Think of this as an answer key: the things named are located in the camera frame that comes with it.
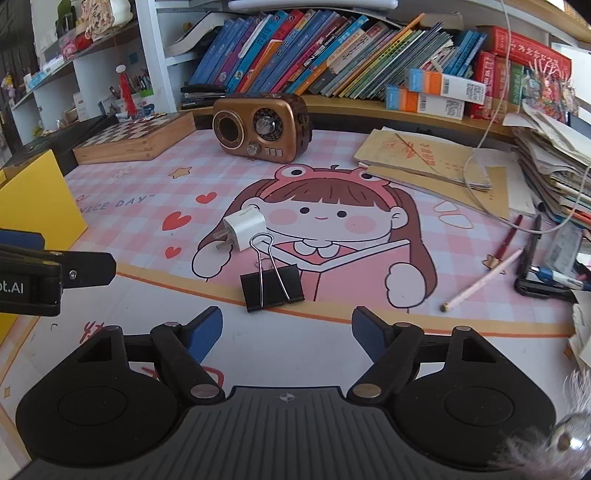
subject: charging cable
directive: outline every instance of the charging cable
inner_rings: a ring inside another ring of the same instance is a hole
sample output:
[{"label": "charging cable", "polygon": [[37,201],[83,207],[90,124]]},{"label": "charging cable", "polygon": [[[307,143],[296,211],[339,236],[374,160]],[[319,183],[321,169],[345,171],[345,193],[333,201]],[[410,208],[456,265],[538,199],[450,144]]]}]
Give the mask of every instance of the charging cable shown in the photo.
[{"label": "charging cable", "polygon": [[[507,13],[507,7],[505,5],[505,0],[499,0],[499,1],[501,2],[501,5],[503,6],[503,12],[505,13],[505,21],[507,22],[507,31],[509,32],[509,41],[507,43],[507,54],[506,54],[506,58],[505,58],[505,62],[506,62],[505,63],[505,69],[506,69],[505,71],[507,72],[507,76],[508,76],[509,71],[510,71],[509,55],[511,54],[511,41],[512,41],[511,23],[509,21],[509,14]],[[507,93],[508,88],[509,88],[509,81],[505,81],[505,87],[503,88],[503,93],[501,95],[501,99],[505,98],[505,94]],[[555,227],[552,227],[548,230],[530,230],[528,228],[523,228],[521,226],[514,225],[513,222],[505,220],[504,218],[501,218],[498,215],[495,215],[494,213],[490,212],[482,204],[482,202],[478,199],[478,197],[474,194],[474,191],[470,185],[470,182],[466,178],[466,172],[468,169],[468,165],[474,159],[474,155],[482,147],[482,144],[485,142],[486,138],[488,137],[488,134],[491,131],[492,125],[495,123],[496,117],[499,115],[499,111],[501,110],[501,105],[502,105],[502,102],[499,102],[499,105],[497,106],[495,113],[492,115],[491,121],[490,121],[486,131],[484,132],[484,136],[480,140],[480,143],[473,150],[472,155],[470,155],[470,157],[468,157],[468,159],[466,160],[466,164],[464,165],[464,169],[462,171],[464,184],[466,185],[466,188],[468,189],[468,192],[470,193],[472,200],[474,200],[476,202],[476,204],[479,205],[482,210],[484,210],[488,215],[499,220],[500,222],[504,223],[507,226],[510,226],[510,227],[520,230],[522,232],[533,233],[534,235],[543,235],[544,233],[550,233],[550,232],[555,232],[556,230],[560,230],[562,227],[564,227],[570,221],[570,219],[574,215],[576,208],[578,207],[578,205],[581,202],[581,197],[583,196],[583,191],[585,188],[585,180],[587,178],[587,175],[589,174],[589,171],[591,170],[591,164],[589,164],[589,166],[587,166],[587,169],[585,170],[585,173],[583,174],[583,180],[581,181],[581,187],[579,189],[579,194],[577,195],[577,200],[574,203],[572,211],[570,212],[568,217],[566,217],[564,219],[564,221],[562,223],[560,223],[560,224],[556,225]]]}]

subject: chessboard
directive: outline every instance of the chessboard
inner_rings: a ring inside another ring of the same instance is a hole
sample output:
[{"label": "chessboard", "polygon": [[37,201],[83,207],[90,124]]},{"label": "chessboard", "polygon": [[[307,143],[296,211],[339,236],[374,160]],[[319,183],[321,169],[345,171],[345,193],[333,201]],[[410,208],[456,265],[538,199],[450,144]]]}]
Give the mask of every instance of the chessboard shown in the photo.
[{"label": "chessboard", "polygon": [[80,165],[153,160],[195,130],[190,113],[156,114],[112,125],[78,145],[74,155]]}]

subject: black binder clip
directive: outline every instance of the black binder clip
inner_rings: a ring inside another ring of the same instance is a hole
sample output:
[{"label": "black binder clip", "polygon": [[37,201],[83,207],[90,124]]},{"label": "black binder clip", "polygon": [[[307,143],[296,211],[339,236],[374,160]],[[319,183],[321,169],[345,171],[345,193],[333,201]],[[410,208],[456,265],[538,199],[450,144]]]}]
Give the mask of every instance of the black binder clip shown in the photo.
[{"label": "black binder clip", "polygon": [[[266,253],[273,264],[271,270],[262,269],[261,254],[265,252],[254,245],[254,240],[261,236],[266,236],[271,241],[269,251]],[[270,233],[258,233],[251,238],[251,247],[256,250],[258,255],[259,271],[240,276],[246,309],[249,313],[304,300],[304,291],[301,287],[300,271],[297,265],[277,268],[275,258],[271,253],[274,241],[275,239]]]}]

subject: paper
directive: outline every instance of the paper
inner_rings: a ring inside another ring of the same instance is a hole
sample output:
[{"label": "paper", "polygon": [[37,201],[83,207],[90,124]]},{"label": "paper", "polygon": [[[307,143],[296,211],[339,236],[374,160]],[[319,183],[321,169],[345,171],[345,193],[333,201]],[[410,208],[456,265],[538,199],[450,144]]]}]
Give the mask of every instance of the paper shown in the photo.
[{"label": "paper", "polygon": [[[502,167],[487,167],[486,170],[491,178],[492,190],[489,192],[475,191],[474,194],[491,213],[508,220],[509,196],[505,169]],[[482,210],[474,202],[467,188],[460,187],[459,185],[388,167],[370,167],[368,168],[368,173],[375,177],[406,184],[414,189],[426,190],[428,193],[435,194],[452,202],[463,203],[476,210]]]},{"label": "paper", "polygon": [[[472,154],[470,147],[422,140],[398,132],[374,130],[355,158],[375,166],[387,166],[401,171],[463,184],[463,168]],[[466,177],[475,188],[489,190],[491,180],[477,161],[472,161]]]},{"label": "paper", "polygon": [[[388,127],[383,127],[382,130],[396,131]],[[447,138],[433,137],[432,135],[411,132],[406,132],[404,135],[406,137],[419,137],[431,142],[459,145]],[[515,153],[507,153],[493,148],[480,148],[476,151],[474,160],[483,167],[504,167],[507,177],[509,208],[523,215],[535,215],[536,203],[532,199],[531,190],[525,182],[523,170],[519,166]]]}]

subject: marker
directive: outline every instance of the marker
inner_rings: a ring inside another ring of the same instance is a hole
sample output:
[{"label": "marker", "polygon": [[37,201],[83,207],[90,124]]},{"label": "marker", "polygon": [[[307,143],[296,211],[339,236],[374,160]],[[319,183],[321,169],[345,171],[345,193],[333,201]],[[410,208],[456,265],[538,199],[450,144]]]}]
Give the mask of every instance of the marker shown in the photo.
[{"label": "marker", "polygon": [[591,291],[591,283],[582,282],[546,267],[531,267],[530,271],[545,283],[554,282],[571,290]]}]

